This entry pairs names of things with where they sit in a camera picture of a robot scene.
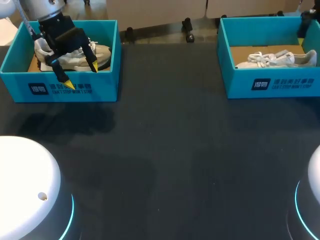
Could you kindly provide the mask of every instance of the shoelace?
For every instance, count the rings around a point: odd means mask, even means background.
[[[274,57],[274,59],[271,59],[270,56],[270,54],[262,55],[262,53],[258,51],[248,56],[248,62],[257,63],[262,68],[264,68],[266,66],[269,66],[270,63],[275,63],[274,60],[276,59],[276,57]]]
[[[98,43],[97,41],[91,41],[91,39],[88,37],[89,39],[89,42],[90,42],[90,47],[91,47],[91,50],[94,54],[96,54],[96,44]],[[84,51],[82,50],[82,47],[79,48],[79,53],[80,54],[83,54]]]

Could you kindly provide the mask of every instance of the shoe box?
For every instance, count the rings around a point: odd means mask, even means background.
[[[112,49],[109,69],[66,71],[75,90],[58,82],[54,72],[41,72],[34,57],[34,41],[23,23],[0,68],[0,78],[16,103],[115,102],[121,65],[121,41],[116,20],[73,21],[99,45]],[[30,22],[34,30],[39,23]]]
[[[320,96],[320,25],[313,21],[301,45],[300,17],[222,18],[217,55],[229,99]],[[238,69],[236,65],[256,52],[276,54],[317,52],[316,67],[264,67]]]

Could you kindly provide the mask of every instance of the table surface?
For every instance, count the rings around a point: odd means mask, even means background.
[[[0,133],[53,154],[83,240],[289,240],[320,99],[228,100],[213,44],[124,45],[121,71],[116,103],[14,104],[0,83]]]

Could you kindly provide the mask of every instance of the robotic arm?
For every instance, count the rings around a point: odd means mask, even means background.
[[[48,55],[45,63],[52,67],[59,82],[74,89],[58,58],[82,47],[86,61],[95,73],[98,62],[84,30],[75,27],[71,18],[62,14],[64,6],[64,0],[0,0],[0,19],[9,17],[17,8],[32,39],[45,38],[53,50],[54,54]],[[40,34],[35,33],[27,18],[39,22]]]

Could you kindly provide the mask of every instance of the white dome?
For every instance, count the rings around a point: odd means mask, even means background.
[[[0,136],[0,240],[18,240],[38,226],[60,184],[59,166],[47,149],[27,138]]]
[[[10,17],[16,10],[13,0],[0,0],[0,19]]]
[[[320,204],[320,146],[311,156],[308,166],[308,179],[311,190]]]

